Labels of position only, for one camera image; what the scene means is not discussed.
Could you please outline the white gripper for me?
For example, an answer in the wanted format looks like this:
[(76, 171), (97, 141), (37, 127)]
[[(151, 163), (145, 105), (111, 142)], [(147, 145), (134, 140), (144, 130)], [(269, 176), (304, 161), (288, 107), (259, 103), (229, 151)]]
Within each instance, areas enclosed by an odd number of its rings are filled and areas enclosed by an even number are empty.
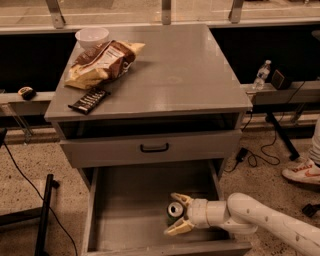
[(194, 227), (198, 229), (220, 227), (229, 218), (225, 201), (208, 201), (206, 199), (193, 199), (188, 195), (173, 192), (171, 198), (187, 208), (188, 220), (181, 217), (170, 225), (164, 234), (176, 236), (191, 232)]

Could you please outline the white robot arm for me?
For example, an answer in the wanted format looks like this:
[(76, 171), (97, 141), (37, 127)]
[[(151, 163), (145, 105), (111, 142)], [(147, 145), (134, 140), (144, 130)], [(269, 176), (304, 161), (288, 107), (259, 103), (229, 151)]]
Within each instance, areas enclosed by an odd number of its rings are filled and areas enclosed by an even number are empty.
[(226, 201), (209, 201), (172, 193), (167, 207), (174, 222), (164, 231), (175, 236), (194, 228), (219, 227), (233, 234), (252, 234), (259, 227), (303, 256), (320, 256), (320, 229), (260, 203), (249, 195), (233, 193)]

